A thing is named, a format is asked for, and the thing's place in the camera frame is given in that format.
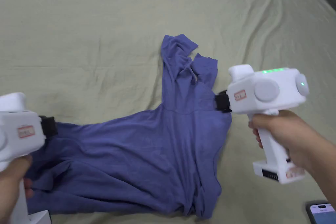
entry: green led light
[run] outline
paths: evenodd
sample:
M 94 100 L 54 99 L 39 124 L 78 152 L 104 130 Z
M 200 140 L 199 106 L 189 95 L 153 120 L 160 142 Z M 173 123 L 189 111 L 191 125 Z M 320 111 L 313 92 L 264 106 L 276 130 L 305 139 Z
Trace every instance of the green led light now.
M 270 70 L 264 70 L 263 73 L 270 73 L 270 72 L 279 72 L 283 71 L 283 68 L 277 68 L 277 69 L 270 69 Z

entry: white handle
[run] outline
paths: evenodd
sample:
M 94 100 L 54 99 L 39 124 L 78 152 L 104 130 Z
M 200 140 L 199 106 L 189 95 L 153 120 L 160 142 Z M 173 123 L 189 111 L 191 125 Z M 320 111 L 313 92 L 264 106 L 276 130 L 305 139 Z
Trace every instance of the white handle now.
M 263 114 L 278 115 L 278 110 L 267 110 Z M 266 129 L 258 128 L 258 133 L 265 151 L 267 164 L 274 166 L 283 166 L 290 162 L 286 149 L 280 145 Z
M 1 162 L 0 171 L 3 171 L 5 168 L 7 168 L 9 163 L 10 162 Z M 23 180 L 20 181 L 19 197 L 17 199 L 13 212 L 10 216 L 10 220 L 8 224 L 21 224 L 21 223 L 22 224 L 30 223 L 30 220 L 28 218 L 26 193 L 25 193 L 25 186 L 24 186 Z

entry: white handheld gripper device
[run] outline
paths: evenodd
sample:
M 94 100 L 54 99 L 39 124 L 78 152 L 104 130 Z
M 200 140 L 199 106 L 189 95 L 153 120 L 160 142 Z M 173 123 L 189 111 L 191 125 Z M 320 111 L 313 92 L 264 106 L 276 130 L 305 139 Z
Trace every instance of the white handheld gripper device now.
M 0 96 L 0 171 L 20 156 L 44 145 L 45 136 L 37 113 L 26 110 L 23 93 Z M 28 215 L 23 181 L 8 224 L 51 224 L 47 210 Z
M 238 65 L 230 67 L 229 73 L 232 82 L 225 91 L 229 103 L 229 111 L 225 112 L 247 114 L 249 120 L 256 113 L 278 115 L 279 110 L 304 103 L 309 94 L 306 77 L 297 69 L 254 72 L 250 65 Z M 274 140 L 270 132 L 265 129 L 258 129 L 258 132 L 266 160 L 253 163 L 255 174 L 281 184 L 304 178 L 305 170 L 291 162 L 287 151 Z

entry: label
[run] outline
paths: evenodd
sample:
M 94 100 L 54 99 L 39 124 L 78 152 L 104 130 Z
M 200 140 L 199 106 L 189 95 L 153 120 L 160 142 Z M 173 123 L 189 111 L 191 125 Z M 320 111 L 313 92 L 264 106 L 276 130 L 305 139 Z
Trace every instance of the label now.
M 286 177 L 288 179 L 302 176 L 304 174 L 305 174 L 305 170 L 300 167 L 292 167 L 288 171 L 286 171 Z
M 239 92 L 235 93 L 235 100 L 240 101 L 246 98 L 245 90 L 240 90 Z
M 32 125 L 29 125 L 29 126 L 17 128 L 17 133 L 18 133 L 19 138 L 25 138 L 25 137 L 34 136 L 35 130 Z

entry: bed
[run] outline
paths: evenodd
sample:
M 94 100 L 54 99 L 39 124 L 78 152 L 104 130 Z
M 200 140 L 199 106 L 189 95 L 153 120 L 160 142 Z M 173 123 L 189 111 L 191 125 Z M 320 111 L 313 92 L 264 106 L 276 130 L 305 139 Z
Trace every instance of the bed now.
M 298 68 L 311 94 L 294 111 L 335 142 L 336 13 L 326 0 L 0 0 L 0 93 L 23 92 L 28 108 L 57 121 L 98 123 L 161 102 L 160 44 L 184 33 L 192 56 L 218 59 L 214 92 L 228 68 Z M 304 203 L 322 199 L 310 176 L 279 185 L 254 175 L 264 153 L 233 116 L 218 164 L 213 217 L 93 213 L 58 223 L 307 223 Z

